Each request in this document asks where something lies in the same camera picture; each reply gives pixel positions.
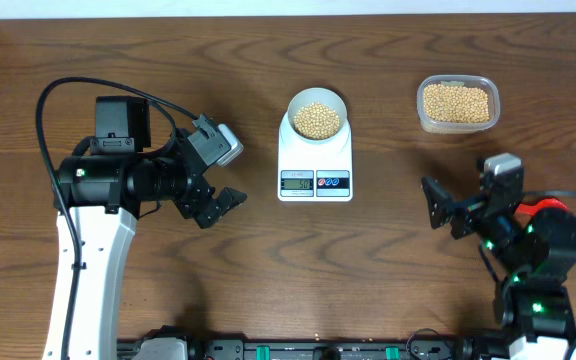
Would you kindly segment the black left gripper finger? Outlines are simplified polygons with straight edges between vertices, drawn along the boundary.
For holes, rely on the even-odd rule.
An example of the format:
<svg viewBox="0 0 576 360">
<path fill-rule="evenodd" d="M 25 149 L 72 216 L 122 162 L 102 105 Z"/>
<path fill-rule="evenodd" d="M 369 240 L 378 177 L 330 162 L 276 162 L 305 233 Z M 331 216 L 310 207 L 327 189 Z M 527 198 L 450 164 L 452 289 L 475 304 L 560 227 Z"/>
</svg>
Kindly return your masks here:
<svg viewBox="0 0 576 360">
<path fill-rule="evenodd" d="M 210 197 L 203 201 L 193 214 L 193 218 L 201 229 L 210 228 L 227 212 L 242 205 L 246 200 L 246 193 L 225 187 L 216 198 Z"/>
<path fill-rule="evenodd" d="M 214 138 L 217 135 L 217 125 L 205 114 L 200 114 L 192 123 L 206 139 Z"/>
</svg>

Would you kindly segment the red measuring scoop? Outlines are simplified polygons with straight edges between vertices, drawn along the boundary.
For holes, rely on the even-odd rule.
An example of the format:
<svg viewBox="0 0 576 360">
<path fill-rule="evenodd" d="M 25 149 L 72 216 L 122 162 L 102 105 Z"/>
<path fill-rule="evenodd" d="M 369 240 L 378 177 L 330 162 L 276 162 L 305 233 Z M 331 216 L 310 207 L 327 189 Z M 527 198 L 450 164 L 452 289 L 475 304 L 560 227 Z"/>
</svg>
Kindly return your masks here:
<svg viewBox="0 0 576 360">
<path fill-rule="evenodd" d="M 549 197 L 540 199 L 532 204 L 521 203 L 515 210 L 515 213 L 533 217 L 544 209 L 561 209 L 564 211 L 569 210 L 567 205 L 562 201 L 558 200 L 557 198 Z"/>
</svg>

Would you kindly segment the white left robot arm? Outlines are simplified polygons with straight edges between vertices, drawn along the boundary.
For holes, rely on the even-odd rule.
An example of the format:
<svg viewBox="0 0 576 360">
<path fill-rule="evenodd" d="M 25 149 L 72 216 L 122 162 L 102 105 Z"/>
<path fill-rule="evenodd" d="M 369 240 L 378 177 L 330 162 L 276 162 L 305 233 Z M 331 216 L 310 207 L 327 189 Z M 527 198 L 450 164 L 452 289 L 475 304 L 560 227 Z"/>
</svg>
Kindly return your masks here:
<svg viewBox="0 0 576 360">
<path fill-rule="evenodd" d="M 114 359 L 123 273 L 144 202 L 172 202 L 206 229 L 247 196 L 215 190 L 204 177 L 243 150 L 234 133 L 205 115 L 194 131 L 173 127 L 151 151 L 153 101 L 131 96 L 96 100 L 96 132 L 57 171 L 59 260 L 46 359 Z"/>
</svg>

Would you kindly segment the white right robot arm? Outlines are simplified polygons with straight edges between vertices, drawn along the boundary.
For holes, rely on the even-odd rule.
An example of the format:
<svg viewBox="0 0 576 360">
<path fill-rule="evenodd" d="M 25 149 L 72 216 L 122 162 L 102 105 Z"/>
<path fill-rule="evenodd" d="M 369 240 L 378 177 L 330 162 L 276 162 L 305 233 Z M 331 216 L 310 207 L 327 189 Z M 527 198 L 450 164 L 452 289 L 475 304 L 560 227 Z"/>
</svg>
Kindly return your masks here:
<svg viewBox="0 0 576 360">
<path fill-rule="evenodd" d="M 501 332 L 460 339 L 458 359 L 576 358 L 576 323 L 564 286 L 576 264 L 576 217 L 561 205 L 533 205 L 528 221 L 518 221 L 523 177 L 523 169 L 483 172 L 479 193 L 460 202 L 436 179 L 421 180 L 432 228 L 449 225 L 454 239 L 478 235 L 480 253 L 491 254 L 506 272 L 494 280 Z"/>
</svg>

